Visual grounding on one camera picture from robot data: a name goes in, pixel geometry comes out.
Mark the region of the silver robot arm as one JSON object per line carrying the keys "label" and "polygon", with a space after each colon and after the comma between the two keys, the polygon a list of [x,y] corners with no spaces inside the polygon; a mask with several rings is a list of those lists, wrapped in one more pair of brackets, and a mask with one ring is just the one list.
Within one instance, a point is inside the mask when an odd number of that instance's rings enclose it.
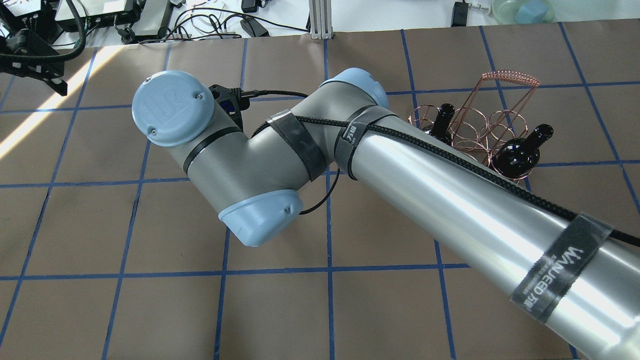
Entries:
{"label": "silver robot arm", "polygon": [[639,358],[639,239],[517,186],[400,119],[349,68],[248,137],[223,94],[160,71],[134,94],[137,129],[163,147],[242,244],[302,214],[298,194],[336,163],[446,244],[512,303],[591,360]]}

